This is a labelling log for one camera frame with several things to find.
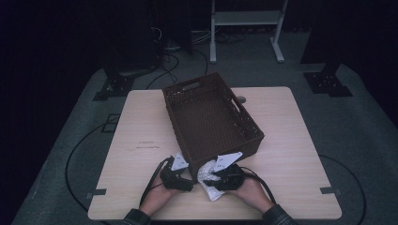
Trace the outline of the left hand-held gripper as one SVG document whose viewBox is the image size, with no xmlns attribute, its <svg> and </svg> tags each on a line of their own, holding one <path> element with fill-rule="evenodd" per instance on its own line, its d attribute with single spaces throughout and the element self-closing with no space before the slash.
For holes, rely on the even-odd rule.
<svg viewBox="0 0 398 225">
<path fill-rule="evenodd" d="M 189 163 L 184 157 L 177 153 L 166 159 L 167 163 L 161 170 L 160 178 L 167 189 L 177 189 L 182 191 L 191 191 L 193 182 L 183 178 L 181 174 L 189 167 Z"/>
</svg>

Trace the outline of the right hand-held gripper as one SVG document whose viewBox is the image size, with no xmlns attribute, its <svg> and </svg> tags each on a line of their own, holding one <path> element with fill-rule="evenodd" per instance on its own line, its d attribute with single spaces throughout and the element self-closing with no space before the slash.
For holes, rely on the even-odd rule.
<svg viewBox="0 0 398 225">
<path fill-rule="evenodd" d="M 237 190 L 244 182 L 245 172 L 237 165 L 242 156 L 241 152 L 218 156 L 212 172 L 217 180 L 211 185 L 217 190 Z"/>
</svg>

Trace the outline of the white waffle cloth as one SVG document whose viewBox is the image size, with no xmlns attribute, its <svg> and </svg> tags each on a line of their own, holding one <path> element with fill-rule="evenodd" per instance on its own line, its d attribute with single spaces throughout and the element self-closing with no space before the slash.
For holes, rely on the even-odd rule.
<svg viewBox="0 0 398 225">
<path fill-rule="evenodd" d="M 218 190 L 211 185 L 211 182 L 221 180 L 219 176 L 213 174 L 215 165 L 216 161 L 210 160 L 199 169 L 197 174 L 197 180 L 205 190 L 211 202 L 217 201 L 224 194 L 224 191 Z"/>
</svg>

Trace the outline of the brown woven basket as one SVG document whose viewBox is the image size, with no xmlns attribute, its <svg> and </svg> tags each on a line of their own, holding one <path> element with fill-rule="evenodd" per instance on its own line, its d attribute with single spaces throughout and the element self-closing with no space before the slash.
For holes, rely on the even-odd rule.
<svg viewBox="0 0 398 225">
<path fill-rule="evenodd" d="M 254 155 L 264 132 L 218 73 L 162 89 L 182 156 L 193 181 L 199 169 L 220 155 Z"/>
</svg>

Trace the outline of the person's left hand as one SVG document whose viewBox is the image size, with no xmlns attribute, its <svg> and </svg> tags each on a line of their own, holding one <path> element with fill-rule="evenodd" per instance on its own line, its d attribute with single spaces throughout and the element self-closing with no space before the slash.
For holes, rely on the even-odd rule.
<svg viewBox="0 0 398 225">
<path fill-rule="evenodd" d="M 149 190 L 139 210 L 152 217 L 180 193 L 181 190 L 166 188 L 163 184 L 158 184 Z"/>
</svg>

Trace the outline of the person's right hand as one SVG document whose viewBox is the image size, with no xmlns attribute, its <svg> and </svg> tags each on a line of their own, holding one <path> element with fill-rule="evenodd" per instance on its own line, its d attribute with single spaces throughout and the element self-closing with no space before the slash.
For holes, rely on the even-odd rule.
<svg viewBox="0 0 398 225">
<path fill-rule="evenodd" d="M 266 213 L 267 210 L 274 206 L 261 184 L 252 178 L 246 178 L 238 189 L 228 190 L 227 193 L 238 197 L 261 214 Z"/>
</svg>

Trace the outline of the black stand base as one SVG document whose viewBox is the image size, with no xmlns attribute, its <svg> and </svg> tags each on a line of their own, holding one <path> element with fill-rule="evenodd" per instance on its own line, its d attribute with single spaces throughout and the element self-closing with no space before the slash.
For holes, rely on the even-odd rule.
<svg viewBox="0 0 398 225">
<path fill-rule="evenodd" d="M 106 80 L 93 100 L 105 101 L 108 98 L 126 97 L 137 78 L 150 74 L 156 69 L 156 66 L 140 67 L 133 64 L 106 65 L 103 68 Z"/>
<path fill-rule="evenodd" d="M 332 98 L 352 97 L 350 90 L 336 76 L 342 59 L 338 38 L 328 31 L 312 30 L 300 63 L 325 64 L 320 71 L 303 73 L 314 94 L 328 94 Z"/>
</svg>

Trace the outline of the white metal stand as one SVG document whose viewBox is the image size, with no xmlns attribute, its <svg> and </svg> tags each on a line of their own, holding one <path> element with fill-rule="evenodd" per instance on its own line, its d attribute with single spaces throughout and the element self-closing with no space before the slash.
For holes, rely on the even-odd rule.
<svg viewBox="0 0 398 225">
<path fill-rule="evenodd" d="M 275 25 L 276 31 L 274 36 L 269 40 L 277 62 L 283 63 L 284 57 L 279 46 L 279 38 L 283 27 L 288 1 L 289 0 L 283 0 L 282 6 L 279 10 L 217 11 L 216 0 L 211 0 L 209 62 L 217 62 L 216 28 L 218 26 Z"/>
</svg>

